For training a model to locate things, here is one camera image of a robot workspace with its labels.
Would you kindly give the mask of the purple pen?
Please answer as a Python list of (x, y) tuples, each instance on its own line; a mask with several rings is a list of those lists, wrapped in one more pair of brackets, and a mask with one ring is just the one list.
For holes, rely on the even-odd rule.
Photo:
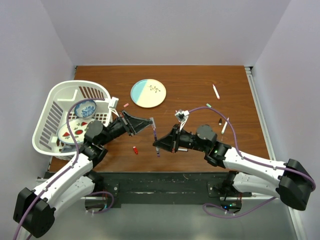
[[(152, 121), (152, 130), (153, 130), (154, 141), (157, 141), (155, 120), (153, 117), (150, 117), (150, 120)], [(155, 147), (155, 150), (156, 150), (157, 157), (159, 158), (160, 157), (160, 150), (157, 146)]]

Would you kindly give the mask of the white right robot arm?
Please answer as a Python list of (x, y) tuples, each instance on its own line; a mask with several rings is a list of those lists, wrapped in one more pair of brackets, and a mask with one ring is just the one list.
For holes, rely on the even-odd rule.
[(152, 145), (172, 153), (180, 147), (203, 152), (210, 165), (230, 169), (230, 175), (222, 184), (227, 196), (233, 197), (238, 192), (259, 193), (278, 198), (299, 211), (307, 208), (314, 183), (299, 161), (275, 161), (246, 154), (217, 138), (209, 125), (199, 126), (192, 134), (175, 124), (167, 135)]

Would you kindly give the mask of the red pen cap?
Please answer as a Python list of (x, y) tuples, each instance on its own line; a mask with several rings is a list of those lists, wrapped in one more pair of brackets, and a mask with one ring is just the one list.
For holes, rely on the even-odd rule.
[(134, 153), (135, 153), (136, 155), (138, 155), (139, 152), (138, 152), (138, 149), (136, 148), (136, 146), (133, 146), (132, 148), (133, 148)]

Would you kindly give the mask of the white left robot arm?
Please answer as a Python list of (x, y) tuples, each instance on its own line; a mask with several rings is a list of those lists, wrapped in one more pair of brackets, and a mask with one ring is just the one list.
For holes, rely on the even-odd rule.
[(108, 152), (104, 145), (123, 134), (134, 136), (152, 123), (151, 119), (135, 117), (124, 110), (107, 126), (98, 120), (88, 123), (83, 144), (76, 147), (73, 158), (42, 184), (34, 189), (25, 187), (18, 193), (13, 213), (18, 226), (13, 238), (17, 239), (21, 228), (40, 238), (52, 227), (59, 210), (78, 198), (99, 196), (104, 184), (92, 170)]

